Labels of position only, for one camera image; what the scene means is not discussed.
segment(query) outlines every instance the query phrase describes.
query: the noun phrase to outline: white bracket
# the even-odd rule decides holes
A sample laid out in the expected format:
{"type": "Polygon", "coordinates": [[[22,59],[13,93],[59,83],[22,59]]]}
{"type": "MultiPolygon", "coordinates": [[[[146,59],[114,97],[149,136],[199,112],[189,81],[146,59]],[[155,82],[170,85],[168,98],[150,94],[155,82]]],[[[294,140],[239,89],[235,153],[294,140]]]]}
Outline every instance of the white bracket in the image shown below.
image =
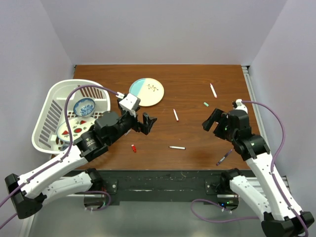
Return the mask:
{"type": "Polygon", "coordinates": [[[139,105],[140,99],[135,95],[128,93],[128,95],[119,102],[119,105],[123,110],[129,112],[131,115],[136,117],[136,109],[139,105]]]}
{"type": "Polygon", "coordinates": [[[85,172],[73,177],[57,180],[43,190],[42,193],[47,196],[43,205],[47,205],[67,195],[88,191],[91,186],[91,178],[85,172]]]}
{"type": "Polygon", "coordinates": [[[117,92],[116,97],[119,98],[119,99],[123,99],[124,98],[124,94],[120,93],[120,92],[117,92]]]}
{"type": "Polygon", "coordinates": [[[65,154],[65,152],[59,154],[54,157],[50,161],[41,165],[40,167],[30,171],[26,174],[22,174],[19,176],[18,185],[24,183],[28,178],[30,178],[33,174],[47,167],[48,165],[59,161],[53,167],[47,169],[43,173],[36,176],[32,179],[28,184],[21,188],[21,191],[25,191],[25,196],[27,198],[36,198],[43,189],[48,187],[52,182],[58,180],[60,177],[64,176],[68,172],[76,169],[79,166],[87,164],[88,161],[84,157],[80,157],[81,151],[77,146],[72,146],[71,151],[65,159],[60,162],[60,158],[65,154]]]}
{"type": "Polygon", "coordinates": [[[244,110],[246,113],[248,113],[247,107],[242,103],[242,99],[237,99],[235,101],[237,107],[233,108],[234,110],[244,110]]]}
{"type": "MultiPolygon", "coordinates": [[[[283,221],[284,217],[286,216],[291,219],[295,217],[295,214],[292,212],[291,209],[288,208],[288,205],[285,203],[272,178],[272,175],[270,173],[271,161],[272,155],[268,153],[263,153],[258,155],[256,159],[250,158],[246,160],[246,163],[251,168],[255,176],[258,178],[263,192],[265,193],[269,201],[273,218],[277,221],[283,221]]],[[[280,184],[280,187],[285,196],[290,201],[292,208],[297,213],[300,213],[302,211],[301,206],[294,200],[289,190],[286,188],[286,185],[284,184],[276,167],[274,168],[274,175],[276,176],[276,179],[280,184]]]]}
{"type": "Polygon", "coordinates": [[[230,180],[230,188],[250,206],[260,221],[264,220],[264,212],[271,213],[268,200],[249,184],[245,176],[239,175],[230,180]]]}

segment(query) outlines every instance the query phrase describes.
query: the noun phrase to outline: blue and white bowl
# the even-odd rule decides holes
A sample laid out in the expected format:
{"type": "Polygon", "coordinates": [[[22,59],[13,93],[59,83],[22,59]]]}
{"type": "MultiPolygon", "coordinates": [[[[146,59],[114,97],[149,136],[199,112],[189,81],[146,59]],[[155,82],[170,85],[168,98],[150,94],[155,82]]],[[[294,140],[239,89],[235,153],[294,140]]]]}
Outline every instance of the blue and white bowl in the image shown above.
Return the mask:
{"type": "Polygon", "coordinates": [[[91,98],[83,98],[74,106],[75,115],[86,117],[91,116],[95,109],[95,102],[91,98]]]}

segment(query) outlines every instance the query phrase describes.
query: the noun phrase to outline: purple pen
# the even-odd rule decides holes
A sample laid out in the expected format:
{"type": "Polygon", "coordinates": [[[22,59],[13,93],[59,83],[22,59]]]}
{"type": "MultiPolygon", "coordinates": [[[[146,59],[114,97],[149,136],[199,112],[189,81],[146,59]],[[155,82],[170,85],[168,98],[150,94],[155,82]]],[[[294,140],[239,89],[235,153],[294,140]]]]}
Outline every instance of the purple pen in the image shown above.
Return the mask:
{"type": "Polygon", "coordinates": [[[227,157],[230,153],[232,153],[232,151],[233,151],[233,150],[231,149],[229,152],[227,152],[227,153],[223,156],[223,158],[221,158],[220,161],[217,162],[216,165],[219,165],[220,163],[222,163],[222,162],[226,159],[226,157],[227,157]]]}

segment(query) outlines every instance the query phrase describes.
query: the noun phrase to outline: plate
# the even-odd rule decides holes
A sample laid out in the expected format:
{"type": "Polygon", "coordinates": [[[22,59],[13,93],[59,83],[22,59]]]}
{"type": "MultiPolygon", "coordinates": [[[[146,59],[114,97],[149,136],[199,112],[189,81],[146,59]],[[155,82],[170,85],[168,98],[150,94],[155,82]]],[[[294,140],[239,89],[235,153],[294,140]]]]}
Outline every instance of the plate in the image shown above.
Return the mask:
{"type": "MultiPolygon", "coordinates": [[[[73,135],[73,140],[79,138],[84,132],[87,132],[94,125],[93,117],[75,117],[69,119],[69,125],[73,135]]],[[[57,129],[57,137],[63,142],[70,142],[69,132],[66,122],[62,123],[57,129]]]]}
{"type": "Polygon", "coordinates": [[[129,93],[140,99],[140,106],[152,106],[163,98],[162,84],[153,78],[141,78],[135,81],[129,88],[129,93]]]}

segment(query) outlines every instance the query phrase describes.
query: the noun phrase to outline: red object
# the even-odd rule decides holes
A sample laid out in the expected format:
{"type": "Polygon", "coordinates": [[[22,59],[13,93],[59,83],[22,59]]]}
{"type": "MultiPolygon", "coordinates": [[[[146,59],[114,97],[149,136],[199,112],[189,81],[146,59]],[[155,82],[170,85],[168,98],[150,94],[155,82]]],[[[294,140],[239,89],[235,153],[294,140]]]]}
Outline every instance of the red object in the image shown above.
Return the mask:
{"type": "Polygon", "coordinates": [[[132,149],[134,152],[136,152],[136,147],[134,146],[134,144],[132,145],[132,149]]]}
{"type": "Polygon", "coordinates": [[[74,130],[75,133],[79,133],[79,132],[81,132],[81,131],[82,131],[81,128],[76,128],[76,129],[74,130]]]}

